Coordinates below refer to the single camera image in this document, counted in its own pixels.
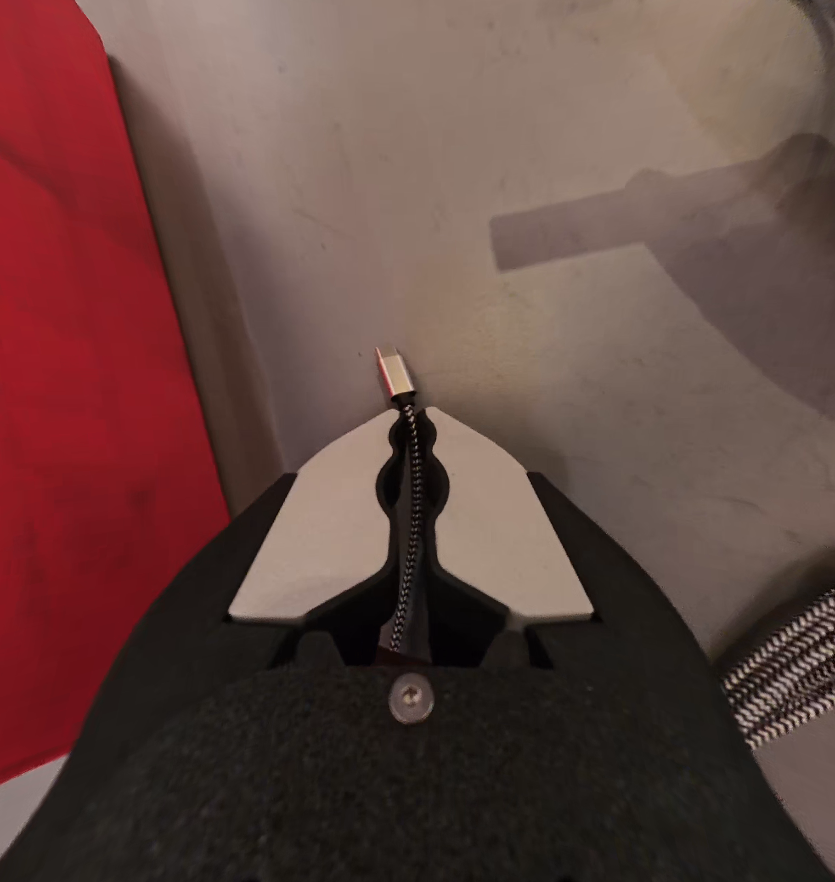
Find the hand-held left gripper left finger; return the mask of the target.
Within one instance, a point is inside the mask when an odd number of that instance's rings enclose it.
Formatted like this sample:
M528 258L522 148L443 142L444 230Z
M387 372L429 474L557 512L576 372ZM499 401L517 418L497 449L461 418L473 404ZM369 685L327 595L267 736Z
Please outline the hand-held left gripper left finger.
M367 667L395 610L401 414L389 409L299 469L228 616L327 632L344 663Z

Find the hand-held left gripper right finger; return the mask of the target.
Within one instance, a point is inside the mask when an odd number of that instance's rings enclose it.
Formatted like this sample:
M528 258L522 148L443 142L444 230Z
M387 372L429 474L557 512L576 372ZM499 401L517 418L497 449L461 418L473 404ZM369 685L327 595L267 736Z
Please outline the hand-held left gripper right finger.
M527 469L437 407L425 443L425 596L433 664L477 667L502 633L595 610Z

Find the red plastic bin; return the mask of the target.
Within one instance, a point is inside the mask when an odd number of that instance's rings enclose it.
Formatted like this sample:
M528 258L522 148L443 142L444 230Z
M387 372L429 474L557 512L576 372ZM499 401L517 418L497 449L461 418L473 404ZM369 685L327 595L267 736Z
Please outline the red plastic bin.
M0 1L0 784L227 520L102 40Z

